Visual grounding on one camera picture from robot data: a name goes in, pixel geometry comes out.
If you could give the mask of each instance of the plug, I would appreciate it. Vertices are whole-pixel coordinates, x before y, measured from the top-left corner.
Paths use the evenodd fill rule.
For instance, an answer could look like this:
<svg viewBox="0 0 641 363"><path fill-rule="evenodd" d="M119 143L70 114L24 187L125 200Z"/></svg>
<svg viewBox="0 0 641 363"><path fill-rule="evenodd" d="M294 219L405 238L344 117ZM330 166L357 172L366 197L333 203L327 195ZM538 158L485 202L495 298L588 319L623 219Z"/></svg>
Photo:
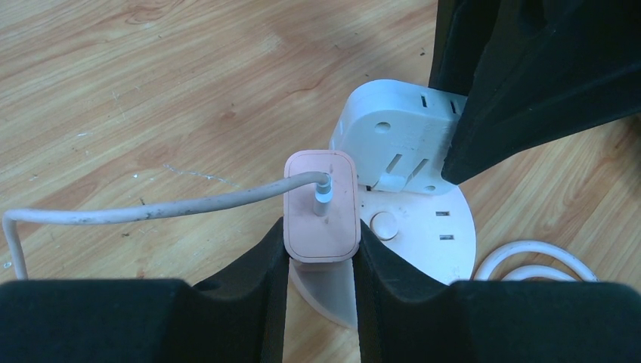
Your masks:
<svg viewBox="0 0 641 363"><path fill-rule="evenodd" d="M304 185L284 194L283 239L288 254L304 263L350 259L361 240L356 167L338 150L304 150L285 164L285 176L325 172L324 185Z"/></svg>

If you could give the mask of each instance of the round button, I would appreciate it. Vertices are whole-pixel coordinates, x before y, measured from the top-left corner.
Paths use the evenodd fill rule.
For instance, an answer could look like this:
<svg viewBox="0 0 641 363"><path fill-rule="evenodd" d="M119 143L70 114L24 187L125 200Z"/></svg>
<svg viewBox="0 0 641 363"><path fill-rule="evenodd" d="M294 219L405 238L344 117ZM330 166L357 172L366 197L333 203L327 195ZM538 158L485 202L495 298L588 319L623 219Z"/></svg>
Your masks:
<svg viewBox="0 0 641 363"><path fill-rule="evenodd" d="M380 240L391 240L398 233L396 218L389 212L376 214L370 222L370 228Z"/></svg>

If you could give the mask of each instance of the cable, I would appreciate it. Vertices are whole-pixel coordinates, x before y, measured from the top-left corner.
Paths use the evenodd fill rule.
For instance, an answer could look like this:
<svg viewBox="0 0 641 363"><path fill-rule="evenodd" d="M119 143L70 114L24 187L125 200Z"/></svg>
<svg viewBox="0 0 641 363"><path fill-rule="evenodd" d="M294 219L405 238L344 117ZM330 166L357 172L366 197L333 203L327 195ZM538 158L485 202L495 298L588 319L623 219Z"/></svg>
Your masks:
<svg viewBox="0 0 641 363"><path fill-rule="evenodd" d="M329 182L330 176L324 172L303 172L271 184L247 189L245 191L235 191L233 193L200 199L86 211L10 209L5 212L5 215L2 217L2 229L5 231L5 238L11 251L16 277L19 280L26 280L28 275L26 273L26 263L22 245L20 244L20 237L18 236L16 228L17 222L51 225L111 225L116 223L189 216L259 202L311 183L326 185Z"/></svg>
<svg viewBox="0 0 641 363"><path fill-rule="evenodd" d="M571 255L570 252L539 240L518 240L495 249L477 268L474 279L488 280L494 269L504 259L523 252L536 252L552 256L576 272L583 281L596 282L599 280L590 268L578 258ZM574 281L572 276L555 268L542 265L529 265L517 268L510 272L503 280L523 280L525 278L550 278L560 281Z"/></svg>

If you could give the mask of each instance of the wooden table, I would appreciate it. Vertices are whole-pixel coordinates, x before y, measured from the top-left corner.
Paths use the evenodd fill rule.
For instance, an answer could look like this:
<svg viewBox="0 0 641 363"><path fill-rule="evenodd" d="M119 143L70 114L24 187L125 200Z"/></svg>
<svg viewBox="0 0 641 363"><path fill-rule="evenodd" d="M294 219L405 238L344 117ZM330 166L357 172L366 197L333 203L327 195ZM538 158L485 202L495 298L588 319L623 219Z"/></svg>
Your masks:
<svg viewBox="0 0 641 363"><path fill-rule="evenodd" d="M357 86L427 83L435 13L425 0L2 2L0 211L134 206L275 180L290 154L327 147ZM464 183L479 259L511 240L548 240L603 280L641 289L640 126L582 132ZM281 203L127 225L22 224L20 235L34 278L195 283L259 241ZM10 261L2 245L0 264ZM505 266L524 261L551 262ZM0 268L0 281L13 277ZM359 359L356 333L292 287L285 340L286 361Z"/></svg>

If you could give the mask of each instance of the white round base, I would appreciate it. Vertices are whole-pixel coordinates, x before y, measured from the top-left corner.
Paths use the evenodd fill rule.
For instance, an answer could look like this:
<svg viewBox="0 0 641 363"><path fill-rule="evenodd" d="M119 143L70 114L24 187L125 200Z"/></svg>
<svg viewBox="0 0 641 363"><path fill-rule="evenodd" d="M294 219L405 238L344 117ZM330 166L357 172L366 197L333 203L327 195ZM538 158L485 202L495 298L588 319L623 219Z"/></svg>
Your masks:
<svg viewBox="0 0 641 363"><path fill-rule="evenodd" d="M359 186L361 219L372 227L381 212L390 217L379 237L401 258L443 284L469 280L476 255L472 213L463 193L455 188L444 195L366 191ZM326 318L345 327L357 326L354 272L351 260L304 264L292 260L290 277L303 298Z"/></svg>

